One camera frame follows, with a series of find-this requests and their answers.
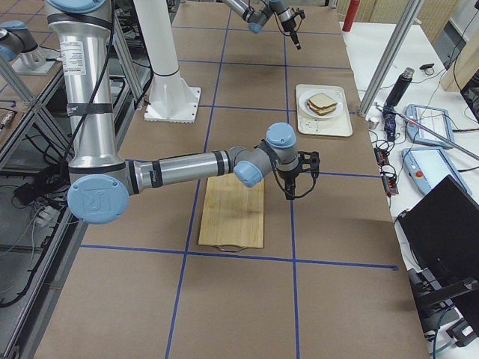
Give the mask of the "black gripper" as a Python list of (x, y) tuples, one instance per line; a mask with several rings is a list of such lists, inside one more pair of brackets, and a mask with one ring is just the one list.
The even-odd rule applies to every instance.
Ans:
[(299, 172), (296, 170), (278, 171), (278, 175), (284, 182), (282, 188), (285, 191), (286, 198), (288, 200), (294, 200), (296, 198), (296, 178), (298, 177)]
[(285, 33), (291, 34), (291, 40), (295, 47), (300, 50), (301, 45), (299, 42), (299, 38), (296, 32), (296, 17), (298, 13), (294, 10), (285, 10), (281, 13), (281, 26)]

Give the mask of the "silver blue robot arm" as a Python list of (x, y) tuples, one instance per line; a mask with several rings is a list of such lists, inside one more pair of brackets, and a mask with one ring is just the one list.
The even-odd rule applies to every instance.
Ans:
[(260, 1), (263, 6), (259, 10), (255, 10), (249, 1), (224, 0), (222, 3), (241, 17), (248, 24), (248, 29), (254, 34), (259, 34), (269, 19), (274, 17), (280, 33), (289, 37), (298, 50), (302, 48), (298, 38), (298, 30), (305, 19), (303, 9), (294, 9), (286, 1)]
[[(152, 71), (147, 120), (192, 123), (201, 96), (200, 88), (187, 85), (180, 75), (166, 1), (133, 1)], [(255, 10), (244, 1), (223, 1), (257, 34), (271, 16), (301, 49), (296, 17), (286, 1), (264, 1)], [(113, 48), (115, 1), (46, 1), (50, 30), (58, 35), (67, 114), (70, 118), (74, 157), (68, 163), (70, 211), (89, 224), (106, 224), (126, 210), (129, 196), (146, 188), (235, 173), (253, 187), (270, 172), (288, 200), (295, 196), (295, 178), (301, 156), (296, 135), (285, 123), (275, 123), (255, 147), (172, 157), (152, 162), (125, 160), (118, 155), (111, 85), (109, 50)]]

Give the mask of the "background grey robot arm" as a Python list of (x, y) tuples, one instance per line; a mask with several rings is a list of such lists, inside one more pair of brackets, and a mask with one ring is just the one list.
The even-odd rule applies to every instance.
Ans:
[(19, 20), (1, 24), (1, 56), (13, 62), (16, 73), (27, 76), (45, 76), (54, 65), (38, 45), (27, 25)]

